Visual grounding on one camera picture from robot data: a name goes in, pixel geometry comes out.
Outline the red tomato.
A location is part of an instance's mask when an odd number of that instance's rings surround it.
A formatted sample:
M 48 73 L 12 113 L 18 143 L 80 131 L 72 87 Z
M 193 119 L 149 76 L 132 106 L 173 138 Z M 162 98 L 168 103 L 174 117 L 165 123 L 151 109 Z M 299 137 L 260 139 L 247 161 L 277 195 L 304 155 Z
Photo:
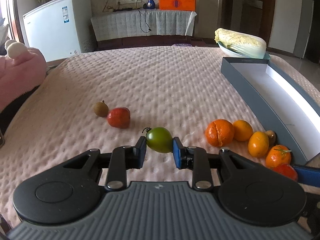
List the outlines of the red tomato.
M 295 169 L 289 164 L 280 164 L 277 167 L 272 168 L 274 172 L 284 175 L 294 181 L 298 181 L 298 174 Z

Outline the tangerine with green stem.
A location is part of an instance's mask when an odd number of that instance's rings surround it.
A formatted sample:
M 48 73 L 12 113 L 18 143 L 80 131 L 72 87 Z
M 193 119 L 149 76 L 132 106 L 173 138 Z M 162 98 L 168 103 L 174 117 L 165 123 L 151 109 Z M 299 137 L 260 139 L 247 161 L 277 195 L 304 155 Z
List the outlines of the tangerine with green stem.
M 291 150 L 284 145 L 273 146 L 265 159 L 267 168 L 274 168 L 282 164 L 291 163 Z

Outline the oval yellow orange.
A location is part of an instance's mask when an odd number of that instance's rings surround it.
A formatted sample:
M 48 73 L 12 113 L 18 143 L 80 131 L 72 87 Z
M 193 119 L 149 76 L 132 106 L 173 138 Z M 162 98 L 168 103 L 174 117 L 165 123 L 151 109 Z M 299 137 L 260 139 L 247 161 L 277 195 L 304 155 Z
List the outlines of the oval yellow orange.
M 268 153 L 269 139 L 264 132 L 254 132 L 248 141 L 248 152 L 252 157 L 262 158 Z

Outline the small brown longan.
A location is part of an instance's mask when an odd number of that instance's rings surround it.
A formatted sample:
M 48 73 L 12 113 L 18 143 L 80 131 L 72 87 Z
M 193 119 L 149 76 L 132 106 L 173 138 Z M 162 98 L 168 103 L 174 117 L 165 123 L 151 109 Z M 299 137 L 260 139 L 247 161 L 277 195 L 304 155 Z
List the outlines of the small brown longan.
M 272 130 L 268 130 L 265 132 L 268 137 L 269 146 L 272 147 L 276 142 L 276 133 Z

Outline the small round orange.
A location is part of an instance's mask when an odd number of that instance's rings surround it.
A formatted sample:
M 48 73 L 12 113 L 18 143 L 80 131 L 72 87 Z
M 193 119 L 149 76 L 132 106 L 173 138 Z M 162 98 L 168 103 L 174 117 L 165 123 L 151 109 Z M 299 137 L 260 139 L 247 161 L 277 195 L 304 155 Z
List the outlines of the small round orange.
M 237 120 L 233 122 L 234 139 L 236 141 L 248 141 L 253 134 L 252 126 L 245 120 Z

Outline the large cracked orange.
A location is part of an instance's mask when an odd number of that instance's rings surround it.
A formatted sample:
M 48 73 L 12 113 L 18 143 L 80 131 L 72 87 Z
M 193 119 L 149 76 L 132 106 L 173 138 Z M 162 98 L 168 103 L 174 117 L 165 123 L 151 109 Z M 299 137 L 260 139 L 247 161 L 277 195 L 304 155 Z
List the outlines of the large cracked orange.
M 234 127 L 225 119 L 212 121 L 205 131 L 206 141 L 214 147 L 222 147 L 230 144 L 234 138 Z

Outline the red fruit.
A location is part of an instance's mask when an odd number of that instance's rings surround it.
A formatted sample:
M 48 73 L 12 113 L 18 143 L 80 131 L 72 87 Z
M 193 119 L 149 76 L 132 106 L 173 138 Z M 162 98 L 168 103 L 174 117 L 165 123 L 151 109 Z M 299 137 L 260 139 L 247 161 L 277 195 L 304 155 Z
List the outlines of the red fruit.
M 107 122 L 110 126 L 126 129 L 130 125 L 130 110 L 126 107 L 118 107 L 112 109 L 107 116 Z

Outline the green tomato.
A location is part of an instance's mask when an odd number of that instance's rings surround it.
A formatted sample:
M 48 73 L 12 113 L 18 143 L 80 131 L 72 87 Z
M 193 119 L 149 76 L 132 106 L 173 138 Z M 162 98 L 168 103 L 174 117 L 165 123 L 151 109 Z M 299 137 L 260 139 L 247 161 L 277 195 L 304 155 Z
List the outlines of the green tomato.
M 147 146 L 158 153 L 172 152 L 173 138 L 171 133 L 164 127 L 146 127 L 145 133 Z

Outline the grey cardboard box lid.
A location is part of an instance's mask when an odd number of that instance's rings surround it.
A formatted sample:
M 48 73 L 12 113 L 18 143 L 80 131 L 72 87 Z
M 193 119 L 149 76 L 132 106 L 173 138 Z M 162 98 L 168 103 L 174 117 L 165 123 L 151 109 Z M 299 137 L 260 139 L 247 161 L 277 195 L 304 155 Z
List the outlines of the grey cardboard box lid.
M 319 155 L 319 105 L 270 60 L 225 57 L 221 73 L 277 142 L 305 165 Z

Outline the pink textured bed cover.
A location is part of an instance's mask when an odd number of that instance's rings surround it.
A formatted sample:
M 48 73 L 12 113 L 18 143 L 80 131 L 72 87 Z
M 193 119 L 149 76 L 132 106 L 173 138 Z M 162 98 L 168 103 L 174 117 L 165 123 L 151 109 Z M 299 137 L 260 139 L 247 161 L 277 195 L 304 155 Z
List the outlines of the pink textured bed cover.
M 86 150 L 111 152 L 134 145 L 146 127 L 165 127 L 181 142 L 204 148 L 216 119 L 263 126 L 221 73 L 223 52 L 204 47 L 150 47 L 97 51 L 68 58 L 25 101 L 1 147 L 1 214 L 20 220 L 13 192 L 24 180 Z M 130 110 L 126 129 L 98 117 L 95 103 Z

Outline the pink plush toy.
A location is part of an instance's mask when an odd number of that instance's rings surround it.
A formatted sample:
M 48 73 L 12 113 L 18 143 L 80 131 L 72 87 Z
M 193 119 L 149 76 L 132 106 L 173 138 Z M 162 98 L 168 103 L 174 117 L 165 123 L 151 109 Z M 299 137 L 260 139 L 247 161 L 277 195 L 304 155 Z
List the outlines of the pink plush toy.
M 47 64 L 43 54 L 15 40 L 4 45 L 1 56 L 1 111 L 21 95 L 43 83 Z

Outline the light blue plate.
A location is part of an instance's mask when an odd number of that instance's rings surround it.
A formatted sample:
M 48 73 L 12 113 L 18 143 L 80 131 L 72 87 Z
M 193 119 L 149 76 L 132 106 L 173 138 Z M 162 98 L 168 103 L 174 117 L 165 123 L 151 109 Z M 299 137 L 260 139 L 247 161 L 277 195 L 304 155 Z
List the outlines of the light blue plate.
M 248 53 L 239 53 L 239 52 L 230 50 L 230 49 L 226 48 L 221 42 L 218 42 L 217 44 L 218 44 L 219 48 L 222 50 L 222 52 L 227 54 L 229 57 L 264 59 L 264 60 L 270 60 L 271 59 L 270 55 L 267 52 L 265 52 L 263 57 L 251 57 L 251 56 L 255 56 L 255 55 L 248 54 Z

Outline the napa cabbage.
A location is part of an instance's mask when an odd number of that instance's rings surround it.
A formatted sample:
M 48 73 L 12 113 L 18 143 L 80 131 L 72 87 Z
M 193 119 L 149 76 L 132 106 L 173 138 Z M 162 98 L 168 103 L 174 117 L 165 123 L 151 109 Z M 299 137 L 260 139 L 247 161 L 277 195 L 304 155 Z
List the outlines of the napa cabbage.
M 255 55 L 251 57 L 263 57 L 267 47 L 260 37 L 223 28 L 216 29 L 215 41 L 221 42 L 230 50 Z

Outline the white chest freezer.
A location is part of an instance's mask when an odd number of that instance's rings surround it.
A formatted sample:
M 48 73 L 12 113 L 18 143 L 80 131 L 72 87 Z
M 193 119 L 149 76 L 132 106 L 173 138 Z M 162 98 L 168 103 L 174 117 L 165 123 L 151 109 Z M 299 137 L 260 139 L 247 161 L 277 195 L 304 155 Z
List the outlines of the white chest freezer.
M 23 15 L 30 47 L 47 62 L 91 52 L 95 41 L 91 0 L 52 0 Z

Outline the blue glass bottle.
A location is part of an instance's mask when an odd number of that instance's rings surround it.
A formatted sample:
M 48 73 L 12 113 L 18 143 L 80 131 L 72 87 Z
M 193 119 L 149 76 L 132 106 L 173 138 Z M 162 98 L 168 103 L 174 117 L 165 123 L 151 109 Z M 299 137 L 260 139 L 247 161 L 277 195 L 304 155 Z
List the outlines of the blue glass bottle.
M 146 9 L 155 9 L 156 5 L 154 0 L 148 0 L 146 2 Z

